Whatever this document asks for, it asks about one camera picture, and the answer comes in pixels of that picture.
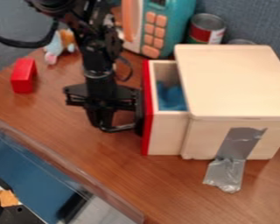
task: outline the box lid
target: box lid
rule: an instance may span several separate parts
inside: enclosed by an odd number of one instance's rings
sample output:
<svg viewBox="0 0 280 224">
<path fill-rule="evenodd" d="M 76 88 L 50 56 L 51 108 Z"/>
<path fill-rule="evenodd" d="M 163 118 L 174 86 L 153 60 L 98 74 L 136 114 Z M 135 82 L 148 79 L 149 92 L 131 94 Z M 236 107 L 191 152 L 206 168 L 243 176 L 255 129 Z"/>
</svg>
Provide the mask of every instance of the box lid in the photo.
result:
<svg viewBox="0 0 280 224">
<path fill-rule="evenodd" d="M 176 45 L 190 115 L 280 120 L 280 60 L 266 45 Z"/>
</svg>

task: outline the stuffed toy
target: stuffed toy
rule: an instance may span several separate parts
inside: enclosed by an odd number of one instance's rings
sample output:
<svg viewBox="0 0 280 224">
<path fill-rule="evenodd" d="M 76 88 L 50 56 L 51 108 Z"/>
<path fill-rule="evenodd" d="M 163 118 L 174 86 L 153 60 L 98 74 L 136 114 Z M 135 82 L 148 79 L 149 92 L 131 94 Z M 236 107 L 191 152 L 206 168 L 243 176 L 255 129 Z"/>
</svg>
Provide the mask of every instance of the stuffed toy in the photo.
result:
<svg viewBox="0 0 280 224">
<path fill-rule="evenodd" d="M 48 65 L 55 65 L 58 57 L 67 50 L 70 53 L 75 51 L 74 33 L 68 30 L 56 31 L 52 42 L 44 47 L 45 50 L 45 62 Z"/>
</svg>

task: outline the gray fabric wall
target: gray fabric wall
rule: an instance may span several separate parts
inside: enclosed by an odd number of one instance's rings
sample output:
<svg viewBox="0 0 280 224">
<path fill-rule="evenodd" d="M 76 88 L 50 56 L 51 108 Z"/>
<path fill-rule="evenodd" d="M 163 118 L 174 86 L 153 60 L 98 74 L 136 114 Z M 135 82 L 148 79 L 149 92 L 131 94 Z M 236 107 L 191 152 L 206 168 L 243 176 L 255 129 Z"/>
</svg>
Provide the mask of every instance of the gray fabric wall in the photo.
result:
<svg viewBox="0 0 280 224">
<path fill-rule="evenodd" d="M 51 19 L 36 13 L 24 0 L 0 0 L 0 34 L 6 38 L 37 40 L 47 32 Z M 0 44 L 0 70 L 31 49 Z"/>
<path fill-rule="evenodd" d="M 250 39 L 270 45 L 280 58 L 280 0 L 197 0 L 197 12 L 227 23 L 225 40 Z"/>
</svg>

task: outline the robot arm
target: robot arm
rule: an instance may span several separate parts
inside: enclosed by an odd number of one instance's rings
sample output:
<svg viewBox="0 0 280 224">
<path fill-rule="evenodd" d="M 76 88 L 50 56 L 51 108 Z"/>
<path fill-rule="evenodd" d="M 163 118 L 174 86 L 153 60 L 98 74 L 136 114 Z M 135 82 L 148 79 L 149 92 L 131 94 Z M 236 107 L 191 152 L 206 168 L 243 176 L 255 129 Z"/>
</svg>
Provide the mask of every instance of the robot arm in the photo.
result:
<svg viewBox="0 0 280 224">
<path fill-rule="evenodd" d="M 66 23 L 80 48 L 86 78 L 83 84 L 64 88 L 67 105 L 83 107 L 90 122 L 100 130 L 110 133 L 135 130 L 141 135 L 141 91 L 117 85 L 115 79 L 113 65 L 123 50 L 123 42 L 118 37 L 109 4 L 105 0 L 25 1 L 36 11 L 53 18 L 51 30 L 37 42 L 22 42 L 1 36 L 0 42 L 22 48 L 46 46 L 51 42 L 58 22 Z M 114 113 L 118 110 L 135 111 L 135 122 L 113 126 Z"/>
</svg>

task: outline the silver tape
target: silver tape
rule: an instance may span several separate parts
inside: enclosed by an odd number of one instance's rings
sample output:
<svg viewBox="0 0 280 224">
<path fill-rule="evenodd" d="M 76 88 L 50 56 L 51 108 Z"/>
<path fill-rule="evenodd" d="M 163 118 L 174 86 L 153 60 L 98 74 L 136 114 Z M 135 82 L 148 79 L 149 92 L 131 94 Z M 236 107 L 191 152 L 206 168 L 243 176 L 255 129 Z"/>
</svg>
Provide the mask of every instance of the silver tape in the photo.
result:
<svg viewBox="0 0 280 224">
<path fill-rule="evenodd" d="M 203 183 L 217 186 L 223 192 L 241 190 L 246 159 L 267 129 L 233 128 L 208 166 Z"/>
</svg>

